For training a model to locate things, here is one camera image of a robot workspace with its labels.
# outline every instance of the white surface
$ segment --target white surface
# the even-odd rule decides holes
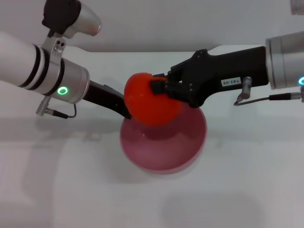
[[[224,46],[220,54],[248,46]],[[123,91],[138,72],[167,72],[192,53],[88,53],[65,57]],[[0,84],[1,228],[286,228],[304,226],[304,105],[234,107],[239,91],[202,107],[208,138],[187,170],[147,174],[119,143],[122,117],[86,101],[76,119],[35,115],[41,95]],[[270,86],[252,90],[258,98]],[[73,112],[70,104],[51,107]]]
[[[101,18],[96,37],[68,44],[89,51],[196,51],[227,44],[264,44],[304,30],[290,0],[82,0]],[[0,29],[42,44],[44,0],[1,0]]]

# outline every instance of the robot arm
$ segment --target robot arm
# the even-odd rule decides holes
[[[229,54],[211,56],[207,50],[173,67],[166,81],[150,83],[154,94],[166,93],[172,99],[202,106],[212,94],[242,89],[235,105],[250,97],[250,89],[270,83],[272,89],[304,85],[304,32],[275,37],[266,47],[252,48]],[[300,99],[304,93],[271,95],[263,100]]]
[[[42,23],[50,31],[41,47],[0,32],[1,80],[44,95],[38,115],[69,118],[48,108],[50,99],[55,98],[71,104],[84,99],[131,118],[122,94],[91,81],[84,67],[62,58],[63,37],[72,38],[76,32],[95,36],[101,28],[100,19],[78,0],[47,0]]]

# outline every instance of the black stripe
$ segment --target black stripe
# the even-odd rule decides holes
[[[35,90],[37,89],[44,81],[44,79],[46,78],[47,72],[48,72],[48,65],[49,65],[49,54],[45,49],[42,49],[44,56],[45,56],[45,62],[44,62],[44,67],[43,70],[41,72],[41,75],[39,77],[39,79],[37,80],[37,82],[28,90]]]
[[[55,93],[55,91],[58,89],[58,87],[60,86],[62,79],[63,79],[63,75],[65,74],[65,62],[63,61],[63,59],[61,59],[60,62],[60,71],[59,71],[59,76],[57,78],[57,81],[54,85],[54,87],[46,94],[43,94],[44,96],[50,96],[53,93]]]
[[[21,88],[24,88],[24,87],[28,86],[33,81],[33,79],[34,79],[34,77],[35,77],[35,75],[38,71],[38,68],[39,68],[41,53],[40,53],[39,48],[36,45],[34,45],[34,47],[35,47],[35,50],[36,50],[35,64],[33,66],[32,72],[28,76],[27,80],[23,84],[19,85],[19,87],[21,87]]]

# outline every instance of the silver metal joint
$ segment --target silver metal joint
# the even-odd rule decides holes
[[[298,100],[301,98],[302,98],[302,93],[299,93],[299,92],[290,93],[291,100]]]
[[[46,113],[46,110],[48,108],[48,103],[50,100],[51,100],[51,97],[49,97],[49,96],[45,96],[43,98],[43,100],[41,101],[41,103],[36,111],[37,115],[43,116],[44,113]]]
[[[248,76],[244,77],[242,82],[242,92],[238,95],[237,101],[234,103],[234,105],[237,105],[241,101],[250,98],[251,86],[252,86],[252,78]]]
[[[46,110],[46,114],[53,115],[54,114],[54,109],[48,108]]]

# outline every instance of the green led ring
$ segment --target green led ring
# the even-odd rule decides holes
[[[68,89],[67,89],[65,86],[62,86],[62,87],[60,87],[60,88],[57,90],[57,93],[58,93],[59,95],[67,94],[67,93],[68,93]]]

